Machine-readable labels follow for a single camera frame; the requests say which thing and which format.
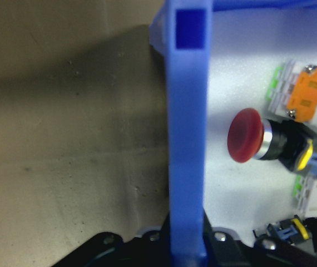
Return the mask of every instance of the blue plastic bar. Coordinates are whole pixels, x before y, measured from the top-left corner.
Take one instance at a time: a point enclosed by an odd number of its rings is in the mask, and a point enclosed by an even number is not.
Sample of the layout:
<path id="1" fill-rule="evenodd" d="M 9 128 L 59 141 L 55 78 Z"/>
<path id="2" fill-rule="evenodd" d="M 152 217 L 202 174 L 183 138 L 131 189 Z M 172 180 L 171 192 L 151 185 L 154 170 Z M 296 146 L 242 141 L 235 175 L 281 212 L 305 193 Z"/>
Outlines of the blue plastic bar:
<path id="1" fill-rule="evenodd" d="M 206 264 L 203 178 L 211 15 L 211 0 L 167 1 L 150 27 L 151 44 L 166 64 L 174 266 Z"/>
<path id="2" fill-rule="evenodd" d="M 213 10 L 222 11 L 242 8 L 301 8 L 317 7 L 317 0 L 214 0 Z"/>

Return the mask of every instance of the green clip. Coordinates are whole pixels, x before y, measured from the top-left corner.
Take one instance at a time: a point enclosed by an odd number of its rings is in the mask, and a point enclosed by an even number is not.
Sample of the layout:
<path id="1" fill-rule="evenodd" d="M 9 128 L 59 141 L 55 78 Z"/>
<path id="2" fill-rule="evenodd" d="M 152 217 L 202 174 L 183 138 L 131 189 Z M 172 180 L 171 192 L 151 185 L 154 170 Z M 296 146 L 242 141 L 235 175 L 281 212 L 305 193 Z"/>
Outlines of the green clip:
<path id="1" fill-rule="evenodd" d="M 294 187 L 293 187 L 293 196 L 296 197 L 297 194 L 302 191 L 302 185 L 300 184 L 301 181 L 301 176 L 297 175 L 296 177 L 296 181 L 294 183 Z"/>
<path id="2" fill-rule="evenodd" d="M 268 91 L 266 92 L 266 100 L 267 101 L 271 101 L 272 89 L 276 89 L 277 84 L 279 83 L 279 80 L 277 79 L 277 77 L 278 77 L 280 71 L 282 71 L 282 70 L 283 70 L 283 67 L 277 67 L 275 69 L 274 76 L 270 82 Z"/>

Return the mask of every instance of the terminal block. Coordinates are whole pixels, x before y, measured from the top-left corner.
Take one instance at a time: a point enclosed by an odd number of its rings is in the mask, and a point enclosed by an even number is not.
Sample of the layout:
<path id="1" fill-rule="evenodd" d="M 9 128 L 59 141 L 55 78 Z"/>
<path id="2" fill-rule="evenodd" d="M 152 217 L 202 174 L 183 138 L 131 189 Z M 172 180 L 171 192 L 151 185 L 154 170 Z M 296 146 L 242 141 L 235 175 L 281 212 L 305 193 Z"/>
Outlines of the terminal block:
<path id="1" fill-rule="evenodd" d="M 317 179 L 312 176 L 297 176 L 294 196 L 298 212 L 304 217 L 317 217 Z"/>
<path id="2" fill-rule="evenodd" d="M 291 60 L 278 67 L 267 98 L 272 113 L 317 126 L 317 65 Z"/>

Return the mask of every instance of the screw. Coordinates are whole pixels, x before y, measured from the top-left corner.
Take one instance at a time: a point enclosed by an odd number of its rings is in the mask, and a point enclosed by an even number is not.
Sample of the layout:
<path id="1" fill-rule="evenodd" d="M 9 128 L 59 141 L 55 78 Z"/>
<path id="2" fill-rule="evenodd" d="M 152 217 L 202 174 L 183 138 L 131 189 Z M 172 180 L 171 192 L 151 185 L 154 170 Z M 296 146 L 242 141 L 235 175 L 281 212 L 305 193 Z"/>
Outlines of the screw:
<path id="1" fill-rule="evenodd" d="M 295 118 L 296 118 L 296 110 L 289 110 L 289 111 L 287 111 L 287 115 L 288 115 L 290 118 L 295 119 Z"/>
<path id="2" fill-rule="evenodd" d="M 160 233 L 150 235 L 150 241 L 157 241 L 158 239 L 160 239 Z"/>
<path id="3" fill-rule="evenodd" d="M 108 237 L 106 237 L 104 240 L 103 240 L 103 243 L 105 244 L 105 245 L 109 245 L 109 244 L 112 244 L 112 243 L 114 243 L 114 236 L 113 235 L 110 235 L 110 236 L 108 236 Z"/>
<path id="4" fill-rule="evenodd" d="M 224 242 L 226 240 L 226 235 L 222 232 L 215 232 L 214 237 L 217 241 Z"/>
<path id="5" fill-rule="evenodd" d="M 315 70 L 316 68 L 317 68 L 316 65 L 308 65 L 304 67 L 304 71 L 308 74 L 311 74 L 313 70 Z"/>
<path id="6" fill-rule="evenodd" d="M 264 239 L 262 241 L 262 246 L 265 248 L 265 249 L 269 249 L 269 250 L 275 250 L 276 249 L 276 243 L 273 242 L 272 240 L 270 239 Z"/>

